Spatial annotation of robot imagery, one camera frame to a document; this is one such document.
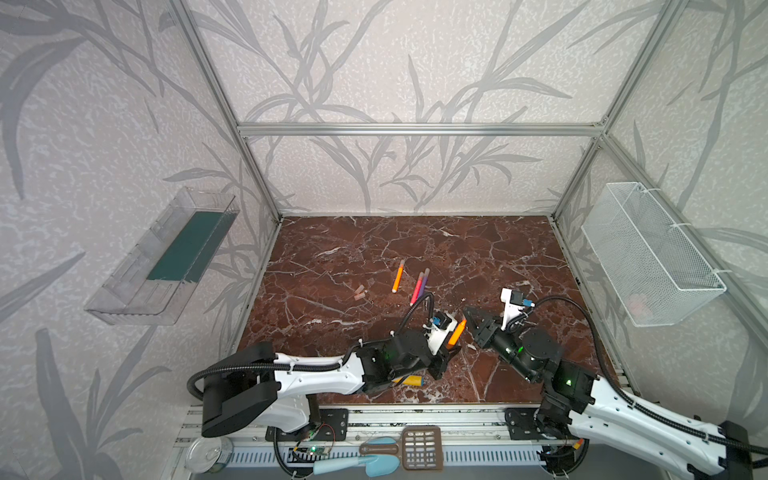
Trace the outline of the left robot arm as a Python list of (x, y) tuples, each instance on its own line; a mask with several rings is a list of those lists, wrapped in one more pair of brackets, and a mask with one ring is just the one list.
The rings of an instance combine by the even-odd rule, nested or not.
[(460, 336), (455, 325), (407, 329), (333, 357), (287, 355), (261, 342), (193, 374), (187, 389), (202, 402), (204, 438), (227, 436), (252, 423), (293, 433), (319, 421), (312, 395), (376, 396), (421, 371), (441, 379), (460, 351)]

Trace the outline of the pink marker pen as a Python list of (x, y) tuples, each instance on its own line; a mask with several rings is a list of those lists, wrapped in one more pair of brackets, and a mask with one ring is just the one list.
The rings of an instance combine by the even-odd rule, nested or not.
[(422, 295), (422, 285), (424, 281), (424, 275), (425, 275), (424, 272), (419, 273), (419, 276), (417, 278), (417, 281), (410, 299), (411, 306), (413, 306)]

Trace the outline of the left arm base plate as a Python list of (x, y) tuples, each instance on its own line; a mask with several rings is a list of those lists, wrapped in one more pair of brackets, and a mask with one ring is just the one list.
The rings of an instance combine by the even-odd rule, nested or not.
[(321, 408), (319, 414), (319, 420), (311, 421), (308, 426), (296, 432), (280, 431), (278, 441), (344, 441), (347, 437), (350, 411), (346, 408)]

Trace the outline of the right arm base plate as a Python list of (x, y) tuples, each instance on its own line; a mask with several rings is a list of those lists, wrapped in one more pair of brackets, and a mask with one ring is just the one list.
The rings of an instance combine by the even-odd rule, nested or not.
[(536, 423), (537, 407), (510, 407), (504, 410), (504, 422), (511, 440), (564, 440), (560, 433), (546, 431)]

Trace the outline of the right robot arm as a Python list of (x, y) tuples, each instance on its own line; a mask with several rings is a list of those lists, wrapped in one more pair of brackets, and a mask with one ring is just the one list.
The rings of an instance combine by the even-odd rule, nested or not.
[(490, 349), (521, 377), (542, 387), (532, 420), (537, 432), (609, 445), (685, 479), (750, 479), (767, 465), (767, 450), (741, 426), (684, 417), (628, 393), (564, 359), (544, 330), (505, 330), (499, 316), (475, 307), (462, 311), (474, 342)]

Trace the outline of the purple marker pen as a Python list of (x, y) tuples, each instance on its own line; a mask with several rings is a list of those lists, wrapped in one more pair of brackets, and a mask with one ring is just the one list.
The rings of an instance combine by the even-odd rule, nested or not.
[(421, 298), (425, 294), (425, 289), (426, 289), (426, 284), (427, 284), (427, 281), (428, 281), (429, 274), (430, 274), (430, 268), (426, 268), (425, 271), (423, 272), (422, 280), (421, 280), (421, 283), (420, 283), (419, 297), (418, 298)]

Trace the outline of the orange marker pen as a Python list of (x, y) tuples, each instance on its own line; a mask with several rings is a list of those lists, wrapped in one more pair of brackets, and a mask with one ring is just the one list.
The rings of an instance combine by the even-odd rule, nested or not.
[(399, 265), (398, 265), (398, 268), (397, 268), (397, 271), (396, 271), (396, 276), (395, 276), (395, 279), (394, 279), (394, 282), (393, 282), (393, 285), (392, 285), (392, 288), (391, 288), (391, 292), (393, 294), (397, 293), (398, 290), (399, 290), (399, 287), (400, 287), (400, 284), (401, 284), (401, 280), (402, 280), (402, 276), (403, 276), (403, 273), (404, 273), (404, 267), (405, 267), (405, 259), (402, 259), (399, 262)]
[(466, 329), (466, 320), (462, 320), (456, 328), (453, 330), (452, 335), (450, 336), (449, 340), (447, 341), (446, 348), (452, 349), (459, 341), (461, 335)]

